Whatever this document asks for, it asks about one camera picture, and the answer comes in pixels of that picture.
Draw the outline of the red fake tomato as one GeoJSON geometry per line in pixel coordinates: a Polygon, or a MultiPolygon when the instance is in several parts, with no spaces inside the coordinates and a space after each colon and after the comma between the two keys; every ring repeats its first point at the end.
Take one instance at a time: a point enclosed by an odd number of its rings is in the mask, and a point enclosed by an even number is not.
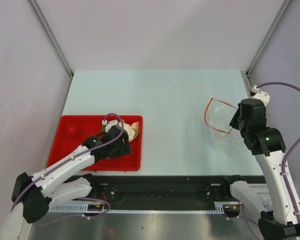
{"type": "Polygon", "coordinates": [[[68,138],[75,138],[78,133],[79,133],[79,129],[78,126],[76,124],[67,124],[64,127],[64,133],[68,138]]]}

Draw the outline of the clear zip top bag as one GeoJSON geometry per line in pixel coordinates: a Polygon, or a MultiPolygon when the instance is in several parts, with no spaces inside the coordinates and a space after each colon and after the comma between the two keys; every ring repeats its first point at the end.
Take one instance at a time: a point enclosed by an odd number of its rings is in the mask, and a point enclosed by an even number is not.
{"type": "Polygon", "coordinates": [[[228,145],[235,142],[230,121],[236,112],[237,107],[234,105],[210,96],[204,110],[203,120],[217,142],[228,145]]]}

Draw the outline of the white fake garlic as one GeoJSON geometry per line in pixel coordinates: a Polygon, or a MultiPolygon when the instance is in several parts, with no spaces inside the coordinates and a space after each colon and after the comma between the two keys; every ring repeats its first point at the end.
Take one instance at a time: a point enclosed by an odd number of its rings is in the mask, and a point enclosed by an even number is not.
{"type": "Polygon", "coordinates": [[[138,122],[132,123],[130,126],[131,126],[131,129],[132,129],[135,133],[137,133],[137,132],[140,130],[140,122],[139,122],[139,121],[138,121],[138,122]]]}

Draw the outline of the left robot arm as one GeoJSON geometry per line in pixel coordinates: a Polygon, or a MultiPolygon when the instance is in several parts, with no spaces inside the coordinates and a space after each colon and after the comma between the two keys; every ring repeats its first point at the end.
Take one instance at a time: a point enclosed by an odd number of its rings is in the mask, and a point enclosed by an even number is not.
{"type": "Polygon", "coordinates": [[[23,222],[31,225],[49,210],[66,202],[95,200],[101,188],[92,175],[86,174],[72,182],[67,179],[100,160],[130,154],[129,134],[123,122],[113,124],[108,131],[88,137],[81,145],[50,167],[28,175],[20,174],[15,181],[13,202],[1,231],[0,240],[15,240],[23,222]]]}

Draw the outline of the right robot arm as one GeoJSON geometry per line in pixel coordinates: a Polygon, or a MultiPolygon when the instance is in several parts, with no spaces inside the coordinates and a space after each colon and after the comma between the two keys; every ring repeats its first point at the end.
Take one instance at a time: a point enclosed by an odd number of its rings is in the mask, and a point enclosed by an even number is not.
{"type": "Polygon", "coordinates": [[[271,201],[252,190],[240,175],[222,180],[221,196],[227,201],[236,199],[249,209],[265,240],[300,239],[300,200],[284,159],[283,137],[278,129],[267,126],[265,104],[260,99],[243,99],[229,125],[240,132],[245,146],[255,156],[271,201]]]}

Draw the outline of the green fake leafy vegetable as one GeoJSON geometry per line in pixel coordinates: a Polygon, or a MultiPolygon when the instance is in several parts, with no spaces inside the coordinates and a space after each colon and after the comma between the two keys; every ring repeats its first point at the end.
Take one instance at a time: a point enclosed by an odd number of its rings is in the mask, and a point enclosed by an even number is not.
{"type": "Polygon", "coordinates": [[[124,130],[127,132],[128,134],[128,140],[129,142],[132,142],[135,138],[137,138],[137,136],[139,135],[139,131],[138,132],[134,132],[131,128],[131,124],[125,123],[123,122],[123,124],[121,124],[120,127],[124,128],[124,130]]]}

